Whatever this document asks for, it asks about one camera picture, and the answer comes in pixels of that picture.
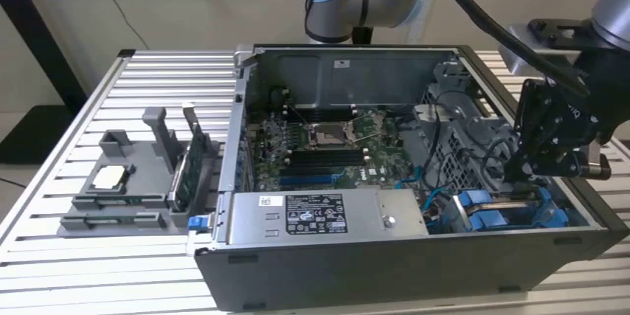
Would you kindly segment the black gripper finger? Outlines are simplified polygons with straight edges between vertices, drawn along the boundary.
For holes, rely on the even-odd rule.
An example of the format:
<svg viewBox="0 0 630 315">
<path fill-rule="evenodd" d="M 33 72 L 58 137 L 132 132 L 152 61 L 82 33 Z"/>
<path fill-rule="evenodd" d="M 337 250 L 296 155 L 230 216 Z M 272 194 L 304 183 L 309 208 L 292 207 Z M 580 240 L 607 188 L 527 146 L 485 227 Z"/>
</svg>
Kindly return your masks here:
<svg viewBox="0 0 630 315">
<path fill-rule="evenodd" d="M 528 137 L 528 164 L 535 175 L 576 177 L 587 166 L 583 136 L 568 129 L 537 128 Z"/>
<path fill-rule="evenodd" d="M 528 179 L 529 173 L 523 171 L 523 166 L 536 156 L 545 138 L 540 127 L 548 111 L 548 103 L 545 103 L 548 98 L 545 82 L 525 79 L 521 85 L 513 122 L 513 131 L 519 136 L 516 140 L 517 149 L 505 163 L 505 182 Z"/>
</svg>

